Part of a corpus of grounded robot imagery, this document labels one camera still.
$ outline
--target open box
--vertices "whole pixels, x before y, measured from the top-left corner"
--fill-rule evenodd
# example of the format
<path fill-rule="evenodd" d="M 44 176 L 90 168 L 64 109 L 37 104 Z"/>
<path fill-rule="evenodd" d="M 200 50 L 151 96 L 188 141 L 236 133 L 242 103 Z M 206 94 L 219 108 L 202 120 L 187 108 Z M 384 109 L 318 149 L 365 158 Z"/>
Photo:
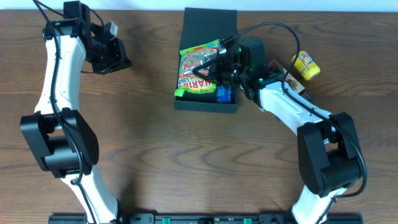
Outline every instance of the open box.
<path fill-rule="evenodd" d="M 237 11 L 235 10 L 185 8 L 179 49 L 184 50 L 216 39 L 237 35 L 236 21 Z M 215 101 L 217 90 L 204 94 L 184 93 L 183 97 L 175 97 L 174 108 L 176 110 L 235 113 L 238 108 L 239 89 L 234 86 L 231 91 L 231 103 L 217 103 Z"/>

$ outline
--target snack bar wrapper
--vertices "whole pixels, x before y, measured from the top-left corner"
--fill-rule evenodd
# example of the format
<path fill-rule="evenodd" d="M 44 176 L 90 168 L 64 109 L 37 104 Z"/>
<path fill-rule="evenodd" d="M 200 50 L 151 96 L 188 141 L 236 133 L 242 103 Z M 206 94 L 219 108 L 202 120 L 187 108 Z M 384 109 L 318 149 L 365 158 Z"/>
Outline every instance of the snack bar wrapper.
<path fill-rule="evenodd" d="M 214 40 L 207 44 L 180 51 L 181 60 L 178 70 L 177 90 L 175 91 L 176 96 L 182 96 L 185 91 L 202 94 L 213 93 L 217 89 L 215 83 L 196 76 L 192 73 L 192 69 L 216 58 L 219 46 L 220 42 Z M 208 68 L 201 69 L 199 72 L 208 75 Z"/>

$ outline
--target wood grain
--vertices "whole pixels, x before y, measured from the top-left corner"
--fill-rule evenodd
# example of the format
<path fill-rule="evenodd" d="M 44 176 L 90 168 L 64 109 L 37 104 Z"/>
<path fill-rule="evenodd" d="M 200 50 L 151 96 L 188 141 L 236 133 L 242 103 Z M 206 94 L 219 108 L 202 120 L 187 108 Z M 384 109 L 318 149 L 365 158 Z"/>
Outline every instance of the wood grain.
<path fill-rule="evenodd" d="M 99 139 L 99 168 L 122 208 L 256 213 L 295 203 L 303 187 L 296 137 L 275 116 L 243 94 L 236 114 L 174 110 L 183 12 L 98 13 L 117 23 L 134 64 L 105 76 L 82 74 L 80 83 L 81 113 Z M 304 83 L 315 104 L 354 118 L 369 183 L 333 211 L 360 212 L 366 223 L 398 219 L 397 20 L 388 13 L 238 15 L 239 30 L 265 21 L 293 27 L 322 68 Z M 83 211 L 66 185 L 40 170 L 19 130 L 42 90 L 44 25 L 38 11 L 0 12 L 0 223 L 44 223 L 53 213 Z M 253 35 L 264 38 L 269 59 L 289 65 L 295 42 L 287 31 L 265 27 Z"/>

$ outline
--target yellow bottle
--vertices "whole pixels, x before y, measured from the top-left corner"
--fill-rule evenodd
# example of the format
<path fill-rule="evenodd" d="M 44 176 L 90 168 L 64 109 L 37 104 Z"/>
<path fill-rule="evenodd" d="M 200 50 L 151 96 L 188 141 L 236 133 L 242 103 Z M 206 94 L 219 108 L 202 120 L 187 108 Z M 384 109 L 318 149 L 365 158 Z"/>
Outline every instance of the yellow bottle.
<path fill-rule="evenodd" d="M 305 50 L 300 51 L 298 59 L 294 63 L 294 67 L 300 72 L 305 80 L 315 78 L 320 72 L 321 68 L 313 61 L 311 56 Z"/>

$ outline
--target blue package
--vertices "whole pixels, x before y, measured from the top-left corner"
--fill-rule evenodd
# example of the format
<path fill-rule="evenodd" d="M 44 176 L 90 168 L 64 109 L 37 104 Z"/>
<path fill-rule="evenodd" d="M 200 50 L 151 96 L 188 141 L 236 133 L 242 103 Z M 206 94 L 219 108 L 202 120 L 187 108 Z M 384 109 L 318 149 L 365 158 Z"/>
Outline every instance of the blue package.
<path fill-rule="evenodd" d="M 223 85 L 217 87 L 217 103 L 231 103 L 232 88 Z"/>

